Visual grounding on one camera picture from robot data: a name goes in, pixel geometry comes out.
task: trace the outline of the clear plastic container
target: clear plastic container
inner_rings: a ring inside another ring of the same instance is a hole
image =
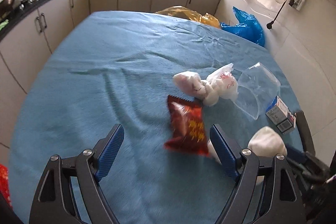
[[[238,79],[237,107],[257,119],[265,114],[280,89],[279,80],[260,62],[244,70]]]

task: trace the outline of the pot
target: pot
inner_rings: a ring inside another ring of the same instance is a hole
[[[0,2],[0,19],[2,20],[7,17],[20,3],[20,0],[2,0]]]

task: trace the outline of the silver bolt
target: silver bolt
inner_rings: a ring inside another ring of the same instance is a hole
[[[249,156],[249,155],[251,155],[251,150],[245,148],[245,149],[242,150],[242,153],[243,153],[245,156]]]
[[[51,161],[55,161],[55,160],[58,160],[58,155],[53,155],[50,157],[50,160]]]
[[[282,155],[282,154],[277,154],[277,159],[278,159],[278,160],[284,160],[285,157],[284,157],[284,155]]]
[[[90,156],[92,154],[92,150],[91,149],[85,149],[84,151],[83,151],[83,155],[84,156]]]

